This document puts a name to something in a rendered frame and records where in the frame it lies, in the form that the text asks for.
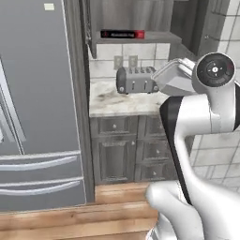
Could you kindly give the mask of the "grey drawer front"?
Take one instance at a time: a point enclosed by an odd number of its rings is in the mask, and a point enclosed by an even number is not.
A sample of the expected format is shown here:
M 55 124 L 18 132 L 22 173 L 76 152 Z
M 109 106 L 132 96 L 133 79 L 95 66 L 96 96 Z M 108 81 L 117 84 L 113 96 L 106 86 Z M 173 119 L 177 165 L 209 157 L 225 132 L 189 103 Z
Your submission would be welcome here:
M 101 117 L 98 119 L 98 132 L 100 134 L 129 133 L 129 119 L 122 117 Z
M 173 180 L 175 178 L 175 170 L 172 164 L 169 163 L 155 163 L 144 164 L 141 166 L 141 180 L 155 181 L 155 180 Z
M 153 136 L 161 136 L 165 134 L 162 122 L 158 116 L 149 115 L 146 117 L 145 134 Z
M 153 139 L 143 143 L 143 159 L 156 160 L 169 158 L 169 147 L 165 140 Z

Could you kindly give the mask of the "dark grey closed wall cabinet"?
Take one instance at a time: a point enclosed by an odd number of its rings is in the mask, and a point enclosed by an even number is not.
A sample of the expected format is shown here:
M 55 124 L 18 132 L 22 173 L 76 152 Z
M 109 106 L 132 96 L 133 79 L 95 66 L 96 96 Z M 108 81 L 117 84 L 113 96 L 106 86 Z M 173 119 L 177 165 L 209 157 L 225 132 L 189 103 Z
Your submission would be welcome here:
M 181 42 L 170 48 L 170 59 L 196 60 L 216 52 L 230 0 L 174 0 L 171 32 Z

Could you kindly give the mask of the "grey wall cabinet door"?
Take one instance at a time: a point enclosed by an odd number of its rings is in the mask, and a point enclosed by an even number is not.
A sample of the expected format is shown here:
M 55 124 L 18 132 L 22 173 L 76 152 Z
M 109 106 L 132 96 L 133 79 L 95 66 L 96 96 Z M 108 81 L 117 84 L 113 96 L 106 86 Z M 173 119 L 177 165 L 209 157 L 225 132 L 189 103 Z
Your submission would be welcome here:
M 95 0 L 80 0 L 82 4 L 83 29 L 85 42 L 88 45 L 92 58 L 97 58 L 97 7 Z

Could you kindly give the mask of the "grey base cabinet door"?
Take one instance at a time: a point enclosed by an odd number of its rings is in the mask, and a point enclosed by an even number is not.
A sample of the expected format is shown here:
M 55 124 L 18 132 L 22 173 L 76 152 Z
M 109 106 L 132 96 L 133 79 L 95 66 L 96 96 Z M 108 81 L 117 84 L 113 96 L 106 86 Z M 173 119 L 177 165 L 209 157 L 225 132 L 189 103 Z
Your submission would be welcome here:
M 99 165 L 102 181 L 114 182 L 128 179 L 128 143 L 101 142 Z

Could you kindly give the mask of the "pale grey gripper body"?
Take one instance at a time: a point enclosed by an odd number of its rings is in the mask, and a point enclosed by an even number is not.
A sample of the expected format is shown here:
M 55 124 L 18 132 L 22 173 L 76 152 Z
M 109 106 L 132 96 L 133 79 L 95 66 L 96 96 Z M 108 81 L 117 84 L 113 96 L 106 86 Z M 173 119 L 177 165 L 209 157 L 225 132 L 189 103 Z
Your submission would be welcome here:
M 158 69 L 151 79 L 158 90 L 168 96 L 190 96 L 195 94 L 192 87 L 192 71 L 195 63 L 187 58 L 176 58 Z

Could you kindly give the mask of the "grey open wall cabinet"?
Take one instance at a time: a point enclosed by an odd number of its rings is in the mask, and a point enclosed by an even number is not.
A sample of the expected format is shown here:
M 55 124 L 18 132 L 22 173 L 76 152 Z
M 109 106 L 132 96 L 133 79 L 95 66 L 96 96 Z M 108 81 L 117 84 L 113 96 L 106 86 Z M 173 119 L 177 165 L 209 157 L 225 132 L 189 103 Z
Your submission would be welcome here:
M 174 0 L 95 0 L 97 44 L 170 43 L 181 38 L 171 32 Z M 101 38 L 101 30 L 143 30 L 144 38 Z

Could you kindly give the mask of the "grey wall socket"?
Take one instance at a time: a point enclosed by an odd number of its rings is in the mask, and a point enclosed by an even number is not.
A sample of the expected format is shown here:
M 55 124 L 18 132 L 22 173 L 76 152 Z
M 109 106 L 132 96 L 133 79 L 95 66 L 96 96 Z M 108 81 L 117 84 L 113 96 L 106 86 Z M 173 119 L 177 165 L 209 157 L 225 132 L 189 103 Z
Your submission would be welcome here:
M 128 66 L 130 68 L 135 68 L 136 66 L 138 66 L 138 56 L 137 55 L 131 55 L 128 58 Z
M 114 69 L 119 69 L 121 66 L 123 66 L 123 57 L 116 55 L 114 57 Z

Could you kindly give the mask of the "grey steel fridge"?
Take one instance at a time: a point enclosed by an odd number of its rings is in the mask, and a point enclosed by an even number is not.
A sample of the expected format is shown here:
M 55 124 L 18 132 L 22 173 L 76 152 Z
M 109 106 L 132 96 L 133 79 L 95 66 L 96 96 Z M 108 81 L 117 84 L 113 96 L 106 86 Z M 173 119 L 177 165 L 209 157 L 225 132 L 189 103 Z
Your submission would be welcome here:
M 0 212 L 84 204 L 83 165 L 72 81 L 64 0 L 0 0 L 0 58 L 26 140 L 20 153 L 0 88 L 0 165 L 77 156 L 68 164 L 33 171 L 0 171 L 0 189 L 48 188 L 35 196 L 0 195 Z

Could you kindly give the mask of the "grey four-slot toaster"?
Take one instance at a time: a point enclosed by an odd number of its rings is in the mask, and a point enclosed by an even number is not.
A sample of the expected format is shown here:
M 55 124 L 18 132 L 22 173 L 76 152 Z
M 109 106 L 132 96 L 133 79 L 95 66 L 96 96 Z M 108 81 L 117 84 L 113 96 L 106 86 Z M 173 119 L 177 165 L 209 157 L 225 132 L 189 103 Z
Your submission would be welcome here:
M 151 79 L 153 67 L 120 67 L 116 72 L 116 90 L 119 94 L 156 93 L 158 85 Z

